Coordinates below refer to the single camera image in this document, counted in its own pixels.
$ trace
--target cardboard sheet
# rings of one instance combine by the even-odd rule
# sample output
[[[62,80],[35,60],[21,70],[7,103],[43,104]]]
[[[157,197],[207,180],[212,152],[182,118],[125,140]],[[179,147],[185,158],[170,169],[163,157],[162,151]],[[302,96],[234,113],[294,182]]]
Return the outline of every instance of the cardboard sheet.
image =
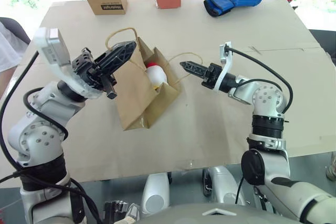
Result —
[[[256,7],[235,8],[212,18],[202,1],[182,0],[179,9],[161,10],[155,8],[154,0],[130,0],[126,15],[99,17],[87,2],[66,2],[51,7],[42,25],[60,29],[72,59],[85,46],[93,55],[100,55],[105,37],[127,26],[135,27],[148,46],[157,46],[167,59],[192,51],[201,55],[207,66],[219,63],[218,46],[231,41],[232,47],[262,60],[292,85],[294,100],[286,113],[289,123],[284,130],[289,155],[336,150],[335,67],[288,3],[264,0]],[[130,32],[116,36],[110,44],[132,38]],[[14,78],[33,52],[30,45]],[[193,56],[171,61],[179,77],[185,74],[179,65],[182,60],[197,61]],[[238,55],[234,55],[230,73],[279,83],[266,70]],[[5,136],[25,114],[23,94],[51,80],[58,79],[38,59],[8,105]],[[248,149],[246,137],[253,108],[204,88],[197,77],[185,78],[181,84],[181,94],[150,129],[123,131],[113,101],[105,96],[87,101],[69,122],[69,138],[63,144],[71,176],[89,181],[240,163]],[[0,177],[4,177],[12,168],[3,155],[0,163]],[[19,185],[19,179],[1,184]]]

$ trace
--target brown paper bag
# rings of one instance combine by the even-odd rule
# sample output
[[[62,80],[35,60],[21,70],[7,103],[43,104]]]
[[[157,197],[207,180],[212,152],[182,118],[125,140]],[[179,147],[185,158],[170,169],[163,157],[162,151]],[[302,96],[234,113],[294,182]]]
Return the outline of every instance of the brown paper bag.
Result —
[[[145,72],[149,62],[155,62],[163,69],[168,84],[154,89]],[[114,76],[118,82],[115,101],[124,130],[149,128],[181,92],[181,85],[168,61],[157,48],[150,50],[140,37],[137,37],[137,47],[131,59]]]

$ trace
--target gray floor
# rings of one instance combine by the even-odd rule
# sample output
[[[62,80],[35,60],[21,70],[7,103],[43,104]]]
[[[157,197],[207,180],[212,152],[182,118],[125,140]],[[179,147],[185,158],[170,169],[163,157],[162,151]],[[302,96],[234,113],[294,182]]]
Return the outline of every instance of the gray floor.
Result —
[[[330,165],[331,153],[322,153],[295,157],[290,159],[291,178],[310,182],[328,193],[336,196],[336,183],[325,176],[326,167]],[[241,179],[240,165],[228,165],[227,168],[234,175],[237,182]],[[209,202],[211,199],[202,193],[202,170],[177,171],[172,173],[173,182],[170,186],[171,205],[181,205],[195,202]],[[100,211],[107,200],[123,200],[125,202],[140,203],[142,190],[147,176],[119,178],[98,182],[82,183],[87,194],[96,202]],[[242,191],[246,200],[255,206],[253,188],[246,182]],[[19,188],[0,189],[0,209],[19,199]],[[95,223],[86,209],[88,223]],[[5,224],[25,223],[22,202],[18,202],[0,211],[0,220]]]

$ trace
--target white sleeve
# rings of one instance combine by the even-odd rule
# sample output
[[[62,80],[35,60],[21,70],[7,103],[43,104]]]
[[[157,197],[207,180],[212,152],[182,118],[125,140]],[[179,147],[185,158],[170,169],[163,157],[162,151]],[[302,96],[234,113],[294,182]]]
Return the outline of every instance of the white sleeve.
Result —
[[[0,22],[0,72],[17,66],[27,46]]]

